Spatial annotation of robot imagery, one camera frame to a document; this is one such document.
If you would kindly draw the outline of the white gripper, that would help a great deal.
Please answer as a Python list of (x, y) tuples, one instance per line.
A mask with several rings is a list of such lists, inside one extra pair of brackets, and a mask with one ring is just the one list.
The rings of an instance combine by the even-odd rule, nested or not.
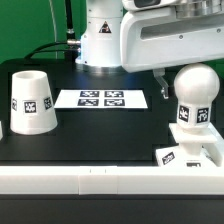
[(120, 55), (128, 72), (153, 70), (164, 99), (165, 69), (224, 58), (224, 0), (122, 0)]

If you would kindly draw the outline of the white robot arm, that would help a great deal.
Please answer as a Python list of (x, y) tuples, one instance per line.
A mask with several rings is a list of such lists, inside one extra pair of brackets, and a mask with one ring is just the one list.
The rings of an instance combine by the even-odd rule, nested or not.
[(86, 0), (79, 67), (96, 73), (151, 70), (224, 58), (224, 0)]

